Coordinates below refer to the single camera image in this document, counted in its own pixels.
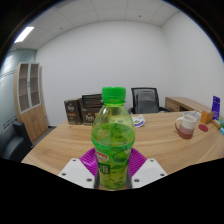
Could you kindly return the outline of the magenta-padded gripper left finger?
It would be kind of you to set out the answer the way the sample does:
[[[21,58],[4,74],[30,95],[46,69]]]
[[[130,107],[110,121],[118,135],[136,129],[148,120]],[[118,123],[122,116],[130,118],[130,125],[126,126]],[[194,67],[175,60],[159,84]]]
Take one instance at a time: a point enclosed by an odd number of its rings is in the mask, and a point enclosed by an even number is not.
[[[80,158],[72,158],[58,176],[84,188],[98,189],[99,174],[95,149],[90,149]]]

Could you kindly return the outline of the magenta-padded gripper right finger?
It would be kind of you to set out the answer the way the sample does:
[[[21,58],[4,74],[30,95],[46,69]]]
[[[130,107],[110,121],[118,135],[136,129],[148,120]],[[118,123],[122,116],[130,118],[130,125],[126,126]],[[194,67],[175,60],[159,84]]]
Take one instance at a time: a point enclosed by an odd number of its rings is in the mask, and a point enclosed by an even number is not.
[[[127,188],[146,186],[165,177],[167,173],[154,159],[147,159],[138,150],[132,148],[128,164]]]

